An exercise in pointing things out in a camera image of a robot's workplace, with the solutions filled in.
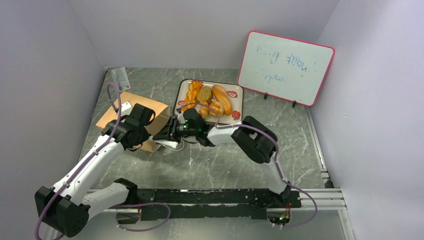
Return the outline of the long orange fake baguette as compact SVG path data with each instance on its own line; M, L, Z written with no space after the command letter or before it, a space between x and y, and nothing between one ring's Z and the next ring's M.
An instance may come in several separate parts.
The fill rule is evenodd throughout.
M227 94L226 89L221 85L215 84L212 86L211 90L215 99L223 104L224 114L226 116L231 115L233 111L233 105L231 103L229 95Z

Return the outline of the braided orange fake bread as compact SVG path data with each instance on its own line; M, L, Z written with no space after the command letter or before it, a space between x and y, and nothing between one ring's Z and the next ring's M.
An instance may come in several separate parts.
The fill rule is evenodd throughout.
M196 104L194 104L194 103L197 102L197 96L198 96L202 87L203 87L202 81L194 80L189 84L188 91L186 93L186 97L185 97L185 100L184 100L184 105L187 105L187 104L188 105L181 109L183 112L188 110L188 109L196 107Z

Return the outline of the brown paper bag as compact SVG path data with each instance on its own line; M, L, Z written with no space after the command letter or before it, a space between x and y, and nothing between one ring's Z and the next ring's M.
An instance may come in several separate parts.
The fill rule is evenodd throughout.
M121 143L125 150L138 149L155 152L160 144L150 140L166 127L170 119L170 108L167 104L139 96L129 92L122 92L121 118L113 138Z

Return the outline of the round orange fake bun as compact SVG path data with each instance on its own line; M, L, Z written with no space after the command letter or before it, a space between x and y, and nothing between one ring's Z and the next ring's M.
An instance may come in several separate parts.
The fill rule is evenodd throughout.
M220 118L224 114L224 105L219 101L212 101L209 104L210 111L209 114L213 117Z

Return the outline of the curved croissant fake bread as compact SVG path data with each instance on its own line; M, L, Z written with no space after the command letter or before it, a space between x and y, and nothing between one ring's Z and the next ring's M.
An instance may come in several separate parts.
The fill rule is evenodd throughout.
M207 101L200 102L200 108L197 111L203 119L206 119L210 113L209 104Z

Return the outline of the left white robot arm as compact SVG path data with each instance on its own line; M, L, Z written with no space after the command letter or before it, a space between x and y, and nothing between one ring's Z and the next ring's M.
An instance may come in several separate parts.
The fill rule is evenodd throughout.
M137 185L123 178L93 194L87 191L121 153L149 139L146 126L155 116L154 110L136 103L128 115L119 114L109 122L90 152L66 176L52 187L36 191L38 222L72 238L103 210L116 205L132 208L140 203Z

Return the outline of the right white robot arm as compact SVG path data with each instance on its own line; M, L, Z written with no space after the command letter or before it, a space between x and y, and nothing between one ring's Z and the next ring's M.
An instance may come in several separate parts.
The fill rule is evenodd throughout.
M261 166L267 179L270 202L282 207L289 200L291 185L278 161L277 136L252 116L234 124L219 125L206 122L193 108L172 117L151 139L157 143L178 144L193 137L204 147L236 144L253 162Z

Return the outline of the strawberry pattern tray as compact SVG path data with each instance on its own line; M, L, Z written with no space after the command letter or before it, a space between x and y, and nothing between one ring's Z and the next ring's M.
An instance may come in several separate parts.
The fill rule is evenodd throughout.
M203 80L197 80L197 79L185 79L180 83L177 94L176 94L175 104L172 110L175 116L179 114L178 108L185 104L186 95L187 95L187 92L189 91L189 86L192 82L199 82L202 84L203 87L210 87L210 88L217 85L219 86L219 89L221 91L225 92L225 95L227 96L231 105L231 113L229 115L226 115L225 113L223 113L223 115L220 117L220 121L219 121L220 124L222 125L233 124L241 120L243 115L244 90L239 85L233 84L233 83L220 83L220 82L203 81Z

